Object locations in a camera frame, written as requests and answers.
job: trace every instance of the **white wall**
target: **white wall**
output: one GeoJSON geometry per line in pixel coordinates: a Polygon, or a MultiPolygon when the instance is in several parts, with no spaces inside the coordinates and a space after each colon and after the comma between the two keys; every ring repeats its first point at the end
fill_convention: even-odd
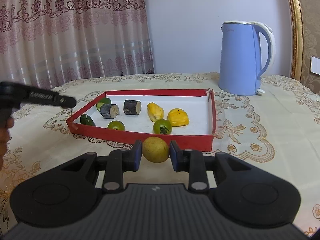
{"type": "MultiPolygon", "coordinates": [[[[146,0],[156,73],[219,72],[224,21],[260,21],[276,39],[276,60],[265,75],[289,76],[292,27],[288,0],[146,0]]],[[[261,37],[262,64],[267,42],[261,37]]]]}

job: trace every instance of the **electric kettle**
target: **electric kettle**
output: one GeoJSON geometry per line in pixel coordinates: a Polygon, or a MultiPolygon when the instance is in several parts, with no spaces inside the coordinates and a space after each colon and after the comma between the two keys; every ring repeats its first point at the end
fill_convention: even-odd
{"type": "Polygon", "coordinates": [[[273,65],[276,42],[273,31],[260,22],[228,21],[222,27],[219,87],[230,94],[252,96],[264,93],[261,75],[273,65]],[[261,67],[259,33],[268,42],[268,59],[261,67]]]}

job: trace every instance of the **person's hand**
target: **person's hand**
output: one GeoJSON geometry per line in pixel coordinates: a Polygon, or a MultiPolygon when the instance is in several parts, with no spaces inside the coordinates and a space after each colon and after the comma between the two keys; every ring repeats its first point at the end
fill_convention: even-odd
{"type": "Polygon", "coordinates": [[[13,118],[10,117],[7,120],[7,125],[4,128],[0,128],[0,170],[3,167],[3,159],[2,157],[7,152],[7,142],[10,140],[10,134],[8,129],[13,127],[13,118]]]}

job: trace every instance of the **yellow mango piece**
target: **yellow mango piece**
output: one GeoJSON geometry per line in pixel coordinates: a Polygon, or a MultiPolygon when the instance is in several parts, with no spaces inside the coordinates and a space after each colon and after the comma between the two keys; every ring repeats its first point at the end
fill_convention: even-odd
{"type": "Polygon", "coordinates": [[[167,119],[172,126],[183,126],[189,124],[188,114],[180,108],[170,110],[167,119]]]}
{"type": "Polygon", "coordinates": [[[148,115],[152,122],[155,122],[159,119],[163,119],[164,111],[162,107],[158,106],[155,103],[149,103],[148,106],[148,115]]]}

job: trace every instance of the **table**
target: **table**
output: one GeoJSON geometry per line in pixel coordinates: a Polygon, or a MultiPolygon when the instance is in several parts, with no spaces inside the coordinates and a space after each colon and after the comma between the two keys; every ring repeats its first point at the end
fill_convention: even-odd
{"type": "MultiPolygon", "coordinates": [[[[105,90],[208,89],[215,91],[217,130],[213,150],[225,151],[294,184],[302,198],[294,221],[306,235],[320,227],[320,96],[296,80],[282,76],[262,79],[261,96],[235,96],[218,87],[219,74],[140,74],[71,81],[54,90],[75,96],[78,103],[105,90]]],[[[16,224],[9,206],[19,183],[83,153],[107,155],[131,145],[72,135],[65,120],[71,110],[25,105],[17,111],[9,150],[0,171],[0,230],[16,224]]],[[[210,186],[213,175],[208,173],[210,186]]],[[[124,182],[185,183],[188,174],[175,173],[170,160],[150,163],[142,158],[138,172],[126,172],[124,182]]]]}

